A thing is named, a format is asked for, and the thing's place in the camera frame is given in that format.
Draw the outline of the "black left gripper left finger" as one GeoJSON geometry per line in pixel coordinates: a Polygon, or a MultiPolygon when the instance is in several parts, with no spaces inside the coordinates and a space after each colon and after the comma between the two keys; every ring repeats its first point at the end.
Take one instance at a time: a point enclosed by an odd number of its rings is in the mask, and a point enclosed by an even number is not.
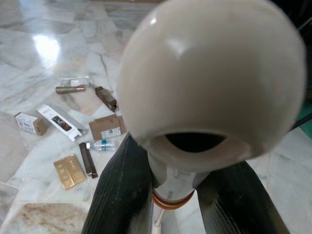
{"type": "Polygon", "coordinates": [[[102,171],[81,234],[149,234],[152,174],[130,134],[102,171]]]}

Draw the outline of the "gold box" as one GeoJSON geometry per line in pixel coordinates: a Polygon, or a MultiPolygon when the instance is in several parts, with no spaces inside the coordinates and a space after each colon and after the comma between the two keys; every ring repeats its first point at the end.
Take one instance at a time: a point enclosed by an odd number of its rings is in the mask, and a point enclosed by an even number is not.
{"type": "Polygon", "coordinates": [[[86,180],[77,156],[74,154],[54,162],[54,167],[65,190],[86,180]]]}

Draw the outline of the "bronze cosmetic tube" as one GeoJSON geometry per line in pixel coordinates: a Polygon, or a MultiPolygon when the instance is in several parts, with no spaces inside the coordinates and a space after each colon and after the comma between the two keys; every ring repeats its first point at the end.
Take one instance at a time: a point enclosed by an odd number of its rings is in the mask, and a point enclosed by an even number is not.
{"type": "Polygon", "coordinates": [[[55,91],[58,95],[85,92],[85,86],[57,86],[55,91]]]}

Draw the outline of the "green object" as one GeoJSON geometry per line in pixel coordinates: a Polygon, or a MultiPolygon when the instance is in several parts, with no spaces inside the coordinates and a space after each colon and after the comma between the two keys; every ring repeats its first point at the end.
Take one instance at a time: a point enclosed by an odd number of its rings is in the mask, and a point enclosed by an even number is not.
{"type": "MultiPolygon", "coordinates": [[[[312,106],[310,105],[303,107],[300,113],[300,118],[303,118],[309,114],[312,114],[312,106]]],[[[309,137],[312,137],[312,119],[301,125],[301,129],[309,137]]]]}

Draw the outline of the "brown tube box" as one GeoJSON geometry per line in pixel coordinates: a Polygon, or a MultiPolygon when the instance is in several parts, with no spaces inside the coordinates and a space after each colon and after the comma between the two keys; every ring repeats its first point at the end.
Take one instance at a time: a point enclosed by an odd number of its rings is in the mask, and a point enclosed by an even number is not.
{"type": "Polygon", "coordinates": [[[112,112],[117,111],[117,100],[109,90],[99,86],[95,88],[95,94],[112,112]]]}

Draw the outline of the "small white cardboard box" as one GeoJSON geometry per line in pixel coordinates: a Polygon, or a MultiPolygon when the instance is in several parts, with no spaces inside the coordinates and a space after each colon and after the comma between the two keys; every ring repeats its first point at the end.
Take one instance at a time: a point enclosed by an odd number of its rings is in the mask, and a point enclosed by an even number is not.
{"type": "Polygon", "coordinates": [[[20,130],[42,136],[47,131],[47,125],[44,119],[26,113],[18,113],[15,116],[16,123],[20,130]]]}

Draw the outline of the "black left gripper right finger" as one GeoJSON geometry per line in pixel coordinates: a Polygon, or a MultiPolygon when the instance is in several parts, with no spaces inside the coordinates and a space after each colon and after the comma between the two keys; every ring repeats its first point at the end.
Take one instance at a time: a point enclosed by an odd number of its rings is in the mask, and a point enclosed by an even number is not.
{"type": "Polygon", "coordinates": [[[245,161],[211,172],[196,191],[206,234],[290,234],[245,161]]]}

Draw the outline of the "flattened cardboard box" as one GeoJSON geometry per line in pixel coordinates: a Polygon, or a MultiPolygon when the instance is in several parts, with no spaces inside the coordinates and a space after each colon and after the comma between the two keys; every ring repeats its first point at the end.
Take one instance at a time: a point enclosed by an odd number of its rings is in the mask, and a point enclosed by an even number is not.
{"type": "Polygon", "coordinates": [[[127,132],[122,116],[110,115],[89,122],[94,140],[108,139],[127,132]]]}

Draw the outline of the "clear plastic package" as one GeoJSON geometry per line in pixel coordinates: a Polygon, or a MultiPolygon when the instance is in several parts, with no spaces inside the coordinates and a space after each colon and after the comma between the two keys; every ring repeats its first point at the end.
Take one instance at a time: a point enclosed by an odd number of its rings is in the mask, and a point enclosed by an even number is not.
{"type": "Polygon", "coordinates": [[[90,84],[90,79],[88,76],[84,77],[74,77],[74,78],[62,78],[60,80],[60,85],[61,86],[89,86],[90,84]]]}

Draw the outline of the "slim dark brown box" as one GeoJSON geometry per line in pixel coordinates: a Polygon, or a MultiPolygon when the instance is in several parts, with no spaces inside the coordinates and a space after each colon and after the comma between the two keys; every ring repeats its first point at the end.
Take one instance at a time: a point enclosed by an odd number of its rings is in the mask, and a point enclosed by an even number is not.
{"type": "Polygon", "coordinates": [[[93,159],[91,157],[89,149],[87,148],[87,144],[85,142],[79,144],[79,149],[87,175],[93,179],[98,177],[93,159]]]}

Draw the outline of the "beige broom with purple bristles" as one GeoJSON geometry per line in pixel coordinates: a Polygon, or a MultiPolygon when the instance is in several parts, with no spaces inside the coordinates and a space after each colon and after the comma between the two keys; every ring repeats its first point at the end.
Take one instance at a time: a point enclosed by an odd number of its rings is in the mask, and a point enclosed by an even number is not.
{"type": "Polygon", "coordinates": [[[294,124],[306,46],[271,0],[167,0],[129,40],[118,106],[147,151],[152,199],[186,204],[211,173],[271,151],[294,124]]]}

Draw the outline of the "long white product box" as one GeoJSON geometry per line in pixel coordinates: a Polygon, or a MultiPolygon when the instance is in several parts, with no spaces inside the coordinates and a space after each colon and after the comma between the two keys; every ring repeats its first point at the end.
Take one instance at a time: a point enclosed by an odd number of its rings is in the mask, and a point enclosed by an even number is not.
{"type": "Polygon", "coordinates": [[[55,105],[43,104],[37,111],[72,141],[87,133],[87,129],[82,124],[55,105]]]}

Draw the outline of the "clear plastic water bottle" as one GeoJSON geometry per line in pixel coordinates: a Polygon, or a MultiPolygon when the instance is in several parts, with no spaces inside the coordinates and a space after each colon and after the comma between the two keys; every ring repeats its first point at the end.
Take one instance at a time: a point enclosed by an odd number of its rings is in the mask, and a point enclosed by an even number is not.
{"type": "Polygon", "coordinates": [[[87,142],[86,148],[97,151],[114,151],[117,149],[117,144],[114,141],[102,139],[87,142]]]}

